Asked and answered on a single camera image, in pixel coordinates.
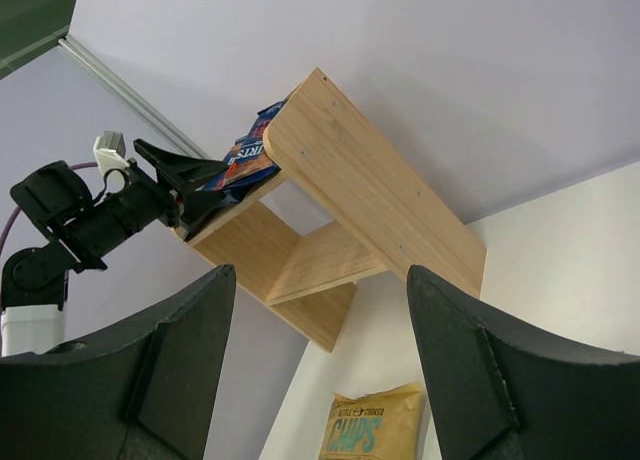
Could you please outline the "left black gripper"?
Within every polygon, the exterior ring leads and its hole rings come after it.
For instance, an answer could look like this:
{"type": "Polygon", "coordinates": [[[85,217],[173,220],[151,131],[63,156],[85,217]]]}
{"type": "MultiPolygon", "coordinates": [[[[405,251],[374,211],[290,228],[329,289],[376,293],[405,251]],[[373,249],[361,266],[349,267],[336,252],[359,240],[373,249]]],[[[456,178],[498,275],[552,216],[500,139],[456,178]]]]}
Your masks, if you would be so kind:
{"type": "Polygon", "coordinates": [[[133,146],[135,152],[155,169],[157,178],[150,177],[136,160],[128,160],[129,187],[140,200],[137,210],[168,228],[177,228],[184,241],[238,204],[238,199],[229,192],[199,190],[186,197],[183,208],[180,194],[167,186],[204,185],[226,172],[228,165],[225,162],[171,153],[142,139],[136,139],[133,146]]]}

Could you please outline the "yellow kettle cooked chips bag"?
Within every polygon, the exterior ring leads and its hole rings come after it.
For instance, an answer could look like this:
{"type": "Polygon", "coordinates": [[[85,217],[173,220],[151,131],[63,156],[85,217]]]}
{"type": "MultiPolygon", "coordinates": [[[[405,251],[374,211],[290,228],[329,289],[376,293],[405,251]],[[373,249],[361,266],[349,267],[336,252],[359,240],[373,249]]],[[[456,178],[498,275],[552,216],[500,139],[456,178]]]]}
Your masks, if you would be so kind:
{"type": "Polygon", "coordinates": [[[320,459],[413,459],[426,391],[418,383],[348,398],[335,394],[320,459]]]}

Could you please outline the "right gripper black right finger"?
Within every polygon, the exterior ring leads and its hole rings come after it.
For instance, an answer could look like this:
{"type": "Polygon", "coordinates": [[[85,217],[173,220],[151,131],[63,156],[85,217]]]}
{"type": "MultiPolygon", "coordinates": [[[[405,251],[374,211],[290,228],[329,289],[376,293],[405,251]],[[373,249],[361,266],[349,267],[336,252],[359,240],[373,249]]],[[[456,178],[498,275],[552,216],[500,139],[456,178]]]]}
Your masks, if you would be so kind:
{"type": "Polygon", "coordinates": [[[423,266],[407,298],[442,458],[638,458],[638,356],[545,331],[423,266]]]}

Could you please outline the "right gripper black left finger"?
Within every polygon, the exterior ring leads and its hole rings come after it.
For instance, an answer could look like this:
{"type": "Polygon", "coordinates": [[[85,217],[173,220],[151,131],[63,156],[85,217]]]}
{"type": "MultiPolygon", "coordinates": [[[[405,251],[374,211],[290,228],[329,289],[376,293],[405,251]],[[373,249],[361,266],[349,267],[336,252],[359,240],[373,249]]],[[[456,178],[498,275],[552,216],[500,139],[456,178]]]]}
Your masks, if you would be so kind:
{"type": "Polygon", "coordinates": [[[1,361],[5,459],[200,459],[236,272],[221,265],[108,327],[1,361]]]}

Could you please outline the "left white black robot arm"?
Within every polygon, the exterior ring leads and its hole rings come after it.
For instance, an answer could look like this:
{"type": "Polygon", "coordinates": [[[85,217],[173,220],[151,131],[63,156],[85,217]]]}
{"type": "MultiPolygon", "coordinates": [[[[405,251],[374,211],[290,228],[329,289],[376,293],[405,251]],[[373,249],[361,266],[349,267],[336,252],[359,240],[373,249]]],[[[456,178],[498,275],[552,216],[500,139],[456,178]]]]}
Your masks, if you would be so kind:
{"type": "Polygon", "coordinates": [[[104,256],[155,221],[192,232],[220,206],[223,192],[204,186],[227,170],[224,162],[174,154],[142,139],[133,146],[153,176],[125,157],[121,133],[106,131],[94,143],[102,180],[120,178],[115,192],[92,194],[64,161],[11,188],[18,209],[47,242],[14,253],[3,266],[2,356],[41,354],[63,342],[71,272],[106,270],[104,256]]]}

